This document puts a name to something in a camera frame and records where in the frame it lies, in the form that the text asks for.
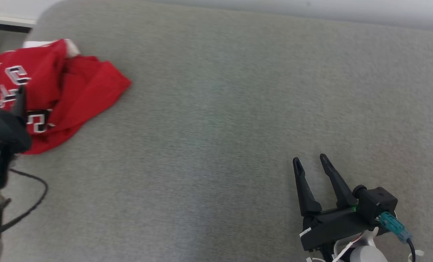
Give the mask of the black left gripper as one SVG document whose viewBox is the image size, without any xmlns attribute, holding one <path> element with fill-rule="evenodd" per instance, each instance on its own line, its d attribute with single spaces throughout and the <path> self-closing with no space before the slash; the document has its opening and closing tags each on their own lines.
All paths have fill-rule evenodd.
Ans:
<svg viewBox="0 0 433 262">
<path fill-rule="evenodd" d="M 25 85 L 20 85 L 15 93 L 12 113 L 0 109 L 0 143 L 8 145 L 13 153 L 28 151 L 32 145 L 31 136 L 19 118 L 27 118 Z"/>
</svg>

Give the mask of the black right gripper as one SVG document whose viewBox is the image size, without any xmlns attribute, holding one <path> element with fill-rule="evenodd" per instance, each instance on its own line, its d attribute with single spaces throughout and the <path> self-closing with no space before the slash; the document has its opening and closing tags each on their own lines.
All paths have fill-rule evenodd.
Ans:
<svg viewBox="0 0 433 262">
<path fill-rule="evenodd" d="M 303 230 L 310 229 L 300 237 L 305 251 L 319 249 L 322 245 L 332 244 L 375 227 L 375 220 L 369 223 L 355 211 L 354 206 L 358 201 L 327 155 L 321 153 L 319 159 L 325 174 L 331 181 L 337 198 L 336 206 L 339 209 L 326 210 L 320 213 L 322 211 L 321 204 L 315 201 L 305 179 L 305 170 L 300 159 L 295 157 L 293 168 L 300 214 L 304 217 Z"/>
</svg>

